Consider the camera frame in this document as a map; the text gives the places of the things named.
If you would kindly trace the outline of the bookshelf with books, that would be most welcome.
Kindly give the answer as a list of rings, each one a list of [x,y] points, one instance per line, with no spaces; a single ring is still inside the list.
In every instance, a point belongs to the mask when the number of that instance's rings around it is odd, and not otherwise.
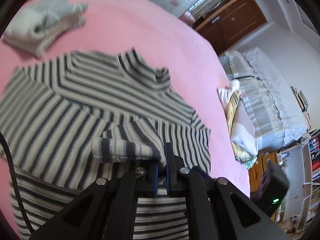
[[[306,134],[298,141],[303,157],[303,189],[306,190],[298,231],[304,232],[315,219],[319,208],[319,128],[311,128],[311,119],[308,113],[309,104],[303,92],[293,86],[291,90],[302,110],[302,115],[307,126]]]

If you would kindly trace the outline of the brown wooden door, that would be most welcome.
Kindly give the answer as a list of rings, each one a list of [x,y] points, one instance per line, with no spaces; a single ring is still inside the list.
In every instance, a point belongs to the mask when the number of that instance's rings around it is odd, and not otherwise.
[[[220,55],[265,23],[267,20],[255,0],[237,0],[198,33]]]

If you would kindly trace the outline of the grey covered sofa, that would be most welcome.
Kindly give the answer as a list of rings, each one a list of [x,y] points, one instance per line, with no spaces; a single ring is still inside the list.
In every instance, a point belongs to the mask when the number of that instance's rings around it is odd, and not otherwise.
[[[296,97],[260,48],[243,53],[229,50],[219,60],[228,79],[237,79],[240,83],[242,100],[255,127],[260,153],[306,144],[310,134]]]

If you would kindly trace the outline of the pile of pastel clothes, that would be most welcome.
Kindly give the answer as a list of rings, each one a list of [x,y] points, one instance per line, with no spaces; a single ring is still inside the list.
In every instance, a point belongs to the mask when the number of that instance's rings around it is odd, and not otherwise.
[[[258,143],[255,127],[242,100],[239,80],[234,79],[227,87],[219,88],[217,94],[225,111],[235,160],[249,170],[257,161]]]

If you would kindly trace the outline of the grey white striped sweater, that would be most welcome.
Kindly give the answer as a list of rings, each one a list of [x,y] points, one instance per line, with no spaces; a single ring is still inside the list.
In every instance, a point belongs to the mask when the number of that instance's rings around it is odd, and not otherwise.
[[[172,143],[187,167],[210,172],[210,131],[174,90],[183,68],[153,68],[135,51],[72,51],[16,68],[1,99],[1,133],[12,153],[26,213],[39,228],[98,177],[136,167],[102,163],[100,137]]]

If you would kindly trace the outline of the folded grey knit sweater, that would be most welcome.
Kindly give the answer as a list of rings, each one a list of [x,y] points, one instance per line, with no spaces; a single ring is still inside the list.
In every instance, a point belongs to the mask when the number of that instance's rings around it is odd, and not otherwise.
[[[4,31],[4,40],[36,58],[65,31],[86,23],[88,3],[68,0],[40,0],[21,9]]]

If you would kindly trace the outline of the pink bed blanket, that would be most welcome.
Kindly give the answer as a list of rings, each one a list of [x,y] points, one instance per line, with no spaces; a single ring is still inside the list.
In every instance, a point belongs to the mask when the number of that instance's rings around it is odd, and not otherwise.
[[[249,194],[248,171],[234,159],[216,92],[228,79],[209,42],[147,0],[70,1],[89,4],[86,25],[63,34],[45,58],[71,50],[118,53],[135,48],[153,67],[168,67],[174,89],[199,111],[211,130],[211,176],[226,177]]]

